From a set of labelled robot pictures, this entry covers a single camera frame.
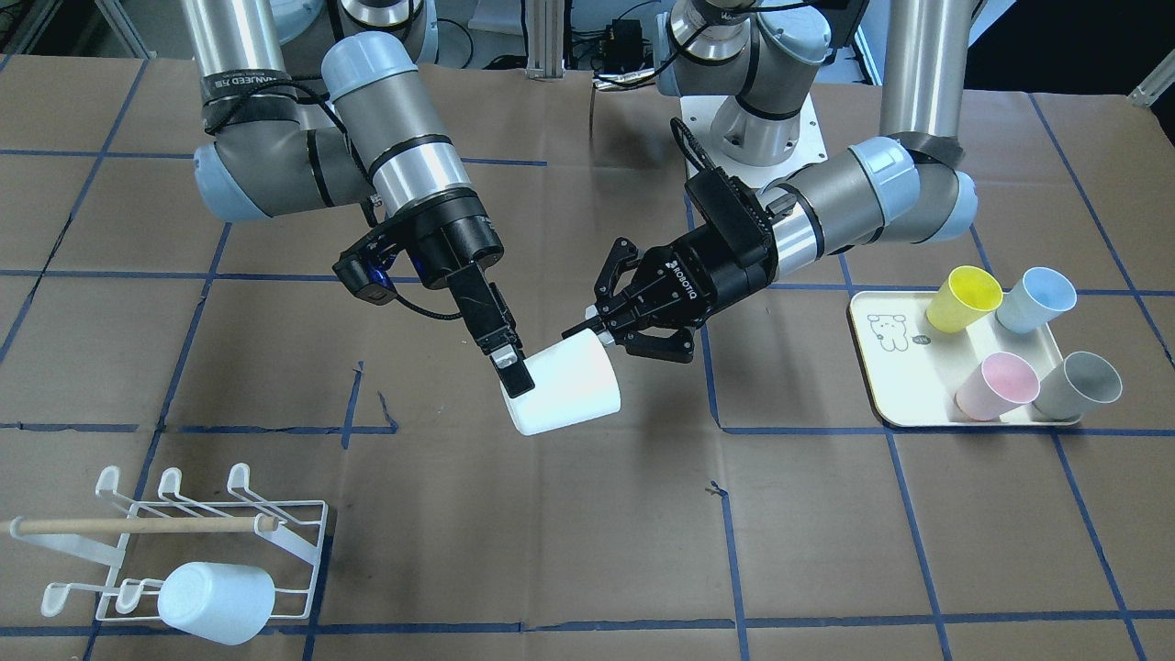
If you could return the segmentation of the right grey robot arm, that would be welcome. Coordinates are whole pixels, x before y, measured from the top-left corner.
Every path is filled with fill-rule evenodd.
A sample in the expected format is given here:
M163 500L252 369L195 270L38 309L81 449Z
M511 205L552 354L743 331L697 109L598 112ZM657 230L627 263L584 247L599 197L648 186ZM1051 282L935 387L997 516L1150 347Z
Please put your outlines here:
M286 70L267 1L184 1L201 72L203 124L194 155L201 196L227 222L369 204L381 218L334 264L361 301L385 305L407 254L419 281L446 289L508 397L533 389L523 343L486 268L504 252L407 47L360 32L327 50L325 95Z

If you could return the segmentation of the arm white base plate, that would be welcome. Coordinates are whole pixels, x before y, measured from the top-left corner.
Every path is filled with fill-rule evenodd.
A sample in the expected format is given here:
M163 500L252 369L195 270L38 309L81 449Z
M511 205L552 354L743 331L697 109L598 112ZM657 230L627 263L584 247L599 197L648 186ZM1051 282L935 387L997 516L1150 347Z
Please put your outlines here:
M766 186L827 158L810 99L785 120L757 117L733 96L685 96L680 104L682 119L710 158L748 186Z

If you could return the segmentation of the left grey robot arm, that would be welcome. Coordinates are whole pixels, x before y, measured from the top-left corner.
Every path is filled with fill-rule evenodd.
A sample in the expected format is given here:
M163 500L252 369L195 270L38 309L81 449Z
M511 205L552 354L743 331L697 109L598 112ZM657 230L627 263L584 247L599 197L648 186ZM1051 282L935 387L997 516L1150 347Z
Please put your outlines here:
M974 181L958 142L967 50L981 1L892 1L878 129L848 142L832 94L834 1L678 1L658 16L659 92L718 97L700 134L671 131L689 160L700 224L649 250L619 238L572 333L630 355L689 363L713 315L798 269L868 244L928 244L969 231Z

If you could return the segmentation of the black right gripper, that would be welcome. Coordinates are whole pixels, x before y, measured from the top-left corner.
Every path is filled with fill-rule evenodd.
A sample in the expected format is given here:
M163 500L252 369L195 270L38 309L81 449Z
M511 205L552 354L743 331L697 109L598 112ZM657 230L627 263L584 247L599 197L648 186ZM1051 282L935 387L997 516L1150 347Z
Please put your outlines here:
M484 355L492 355L505 397L532 392L532 373L517 350L509 306L486 281L486 268L498 263L504 248L477 194L444 191L407 205L390 215L387 234L408 252L427 288L452 294L471 338Z

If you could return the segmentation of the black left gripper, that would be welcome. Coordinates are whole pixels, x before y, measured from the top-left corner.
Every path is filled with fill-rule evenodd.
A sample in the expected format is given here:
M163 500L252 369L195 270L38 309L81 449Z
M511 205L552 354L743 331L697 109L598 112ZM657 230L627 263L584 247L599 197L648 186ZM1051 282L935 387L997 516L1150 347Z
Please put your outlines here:
M773 244L754 247L747 267L713 225L701 225L666 247L639 251L616 240L593 290L592 317L563 331L562 338L606 333L629 355L689 364L693 333L709 317L767 286L776 275Z

